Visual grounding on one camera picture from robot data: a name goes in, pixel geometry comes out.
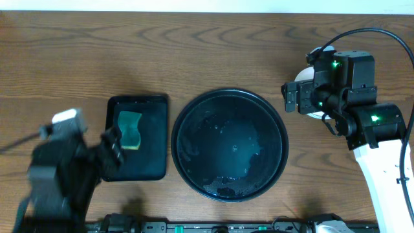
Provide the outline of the white plate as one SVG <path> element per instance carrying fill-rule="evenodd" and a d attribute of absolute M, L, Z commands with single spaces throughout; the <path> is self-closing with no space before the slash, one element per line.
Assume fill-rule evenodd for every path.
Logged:
<path fill-rule="evenodd" d="M 319 50 L 321 47 L 316 47 L 314 50 L 312 50 L 310 53 L 316 52 L 317 50 Z M 334 50 L 334 47 L 332 45 L 327 46 L 323 51 L 330 51 L 330 50 Z M 311 80 L 314 77 L 314 68 L 313 67 L 307 67 L 306 69 L 302 70 L 301 72 L 299 72 L 299 74 L 296 76 L 295 78 L 295 82 L 299 82 L 299 81 L 307 81 L 307 80 Z M 322 119 L 324 112 L 322 111 L 318 111 L 315 113 L 307 113 L 307 116 L 311 117 L 311 118 L 315 118 L 318 120 Z M 325 117 L 326 120 L 331 120 L 331 118 L 329 116 Z"/>

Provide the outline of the green yellow sponge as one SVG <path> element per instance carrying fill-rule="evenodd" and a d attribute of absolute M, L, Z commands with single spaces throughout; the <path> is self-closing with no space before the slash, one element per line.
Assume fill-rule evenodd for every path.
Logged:
<path fill-rule="evenodd" d="M 121 111 L 118 115 L 118 128 L 122 134 L 120 145 L 124 150 L 138 150 L 141 143 L 139 122 L 141 113 Z"/>

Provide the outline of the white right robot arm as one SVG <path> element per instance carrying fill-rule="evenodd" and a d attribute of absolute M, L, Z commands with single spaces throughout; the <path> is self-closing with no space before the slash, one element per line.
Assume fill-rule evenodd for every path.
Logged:
<path fill-rule="evenodd" d="M 285 83 L 285 110 L 321 112 L 335 136 L 343 136 L 359 164 L 381 232 L 413 231 L 413 170 L 409 129 L 395 104 L 379 104 L 369 82 L 344 85 L 334 81 Z"/>

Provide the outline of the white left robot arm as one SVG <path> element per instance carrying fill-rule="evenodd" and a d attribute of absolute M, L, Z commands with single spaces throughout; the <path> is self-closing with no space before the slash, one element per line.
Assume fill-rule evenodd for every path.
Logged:
<path fill-rule="evenodd" d="M 32 152 L 31 192 L 19 204 L 14 232 L 85 232 L 94 189 L 124 162 L 119 130 L 106 130 L 88 147 L 80 129 L 41 127 L 47 141 Z"/>

